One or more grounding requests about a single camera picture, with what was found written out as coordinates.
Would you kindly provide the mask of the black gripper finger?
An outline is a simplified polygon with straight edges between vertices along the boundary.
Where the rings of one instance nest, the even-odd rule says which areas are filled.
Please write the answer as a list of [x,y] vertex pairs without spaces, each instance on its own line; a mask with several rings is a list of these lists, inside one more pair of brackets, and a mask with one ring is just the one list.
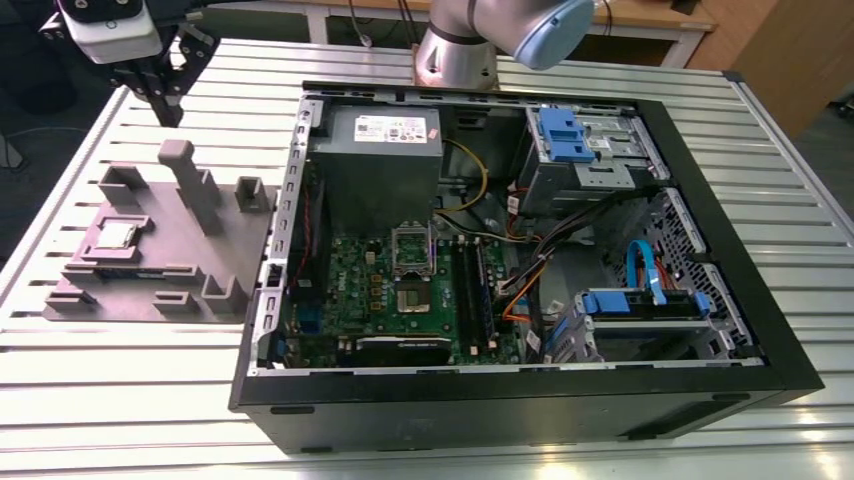
[[163,106],[157,108],[160,125],[175,128],[183,119],[180,100],[188,93],[219,47],[219,38],[189,23],[175,28],[175,39],[159,59]]
[[159,124],[168,126],[168,103],[163,95],[160,78],[147,68],[141,60],[128,60],[111,64],[112,78],[129,88],[144,100],[155,113]]

